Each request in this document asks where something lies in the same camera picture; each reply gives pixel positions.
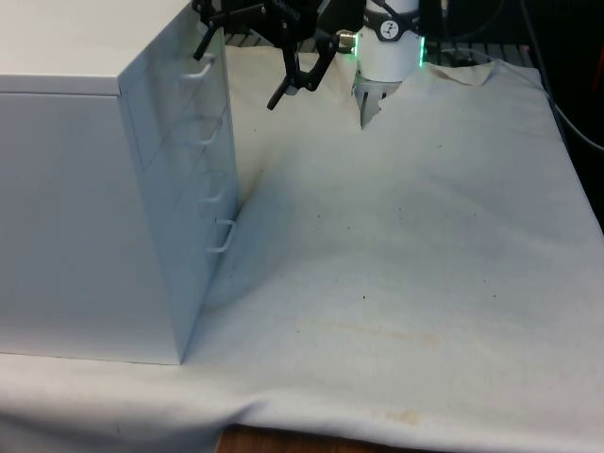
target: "black wire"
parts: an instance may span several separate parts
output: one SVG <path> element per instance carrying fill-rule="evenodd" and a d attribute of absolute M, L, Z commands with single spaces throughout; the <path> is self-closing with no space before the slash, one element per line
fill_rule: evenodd
<path fill-rule="evenodd" d="M 452 37 L 450 37 L 450 39 L 455 40 L 456 42 L 468 42 L 475 36 L 477 36 L 481 33 L 484 33 L 493 24 L 493 22 L 499 17 L 499 15 L 501 14 L 501 11 L 503 11 L 503 8 L 505 7 L 505 5 L 506 5 L 506 0 L 501 0 L 499 2 L 499 6 L 497 7 L 497 9 L 495 10 L 493 15 L 489 18 L 489 20 L 487 22 L 482 24 L 480 27 L 478 27 L 474 31 L 470 31 L 468 33 L 463 33 L 462 35 L 452 36 Z"/>
<path fill-rule="evenodd" d="M 547 92 L 547 98 L 549 100 L 549 106 L 554 114 L 554 120 L 556 120 L 556 125 L 560 130 L 560 135 L 562 136 L 562 141 L 564 144 L 566 142 L 566 134 L 564 133 L 564 128 L 562 127 L 562 118 L 558 113 L 558 109 L 556 107 L 556 102 L 554 101 L 554 94 L 551 90 L 551 85 L 549 83 L 549 75 L 547 75 L 547 69 L 545 68 L 544 56 L 541 53 L 541 47 L 539 46 L 539 42 L 537 41 L 537 34 L 535 33 L 535 29 L 532 25 L 532 21 L 530 20 L 529 10 L 527 9 L 527 3 L 525 0 L 520 0 L 520 9 L 522 9 L 522 16 L 525 21 L 525 25 L 527 26 L 528 36 L 530 37 L 530 43 L 532 44 L 532 50 L 537 58 L 537 64 L 539 65 L 539 69 L 541 70 L 541 79 L 544 84 L 545 92 Z"/>
<path fill-rule="evenodd" d="M 418 25 L 412 24 L 405 17 L 403 17 L 400 14 L 398 14 L 390 5 L 388 5 L 388 3 L 386 3 L 386 0 L 371 0 L 371 1 L 373 3 L 375 3 L 376 5 L 378 5 L 379 7 L 386 9 L 386 11 L 388 12 L 388 14 L 390 14 L 396 22 L 399 22 L 400 24 L 405 25 L 407 28 L 409 28 L 413 32 L 415 32 L 417 34 L 420 34 L 420 35 L 426 37 L 426 39 L 431 40 L 431 41 L 441 41 L 442 40 L 442 38 L 443 38 L 442 36 L 430 35 L 428 33 L 420 33 Z M 489 20 L 487 22 L 485 22 L 484 24 L 482 24 L 476 30 L 470 31 L 468 33 L 463 33 L 462 35 L 449 36 L 446 39 L 450 39 L 452 42 L 453 41 L 455 41 L 455 42 L 467 42 L 467 41 L 470 41 L 471 38 L 474 38 L 476 35 L 479 35 L 480 33 L 483 33 L 484 31 L 486 31 L 493 24 L 493 22 L 501 14 L 501 11 L 505 7 L 505 4 L 506 4 L 506 0 L 501 0 L 499 2 L 499 6 L 495 10 L 495 13 L 489 18 Z"/>

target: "white cloth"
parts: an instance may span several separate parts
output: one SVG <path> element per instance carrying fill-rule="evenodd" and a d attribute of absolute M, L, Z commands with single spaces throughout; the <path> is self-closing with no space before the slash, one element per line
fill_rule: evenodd
<path fill-rule="evenodd" d="M 360 132 L 333 80 L 270 113 L 278 54 L 227 58 L 247 203 L 185 363 L 0 356 L 0 451 L 194 451 L 233 422 L 602 451 L 604 247 L 543 94 L 421 71 Z"/>

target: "white drawer cabinet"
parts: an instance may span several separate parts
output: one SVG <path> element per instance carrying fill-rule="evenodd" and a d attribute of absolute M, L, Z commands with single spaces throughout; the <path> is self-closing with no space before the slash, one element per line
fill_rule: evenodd
<path fill-rule="evenodd" d="M 224 38 L 194 61 L 184 0 L 51 3 L 0 0 L 0 352 L 179 363 L 235 233 Z"/>

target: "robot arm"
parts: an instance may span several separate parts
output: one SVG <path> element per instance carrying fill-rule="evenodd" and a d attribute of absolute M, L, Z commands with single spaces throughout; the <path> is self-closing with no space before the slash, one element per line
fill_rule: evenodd
<path fill-rule="evenodd" d="M 333 61 L 340 45 L 340 35 L 329 35 L 317 29 L 319 10 L 325 8 L 328 0 L 251 0 L 251 5 L 232 11 L 218 11 L 211 0 L 192 0 L 193 9 L 208 31 L 194 58 L 204 57 L 216 31 L 225 25 L 247 25 L 259 33 L 283 53 L 285 76 L 271 97 L 268 109 L 274 109 L 283 94 L 296 93 L 299 89 L 314 92 L 327 68 Z M 297 46 L 300 42 L 314 38 L 319 58 L 307 72 L 300 69 Z"/>

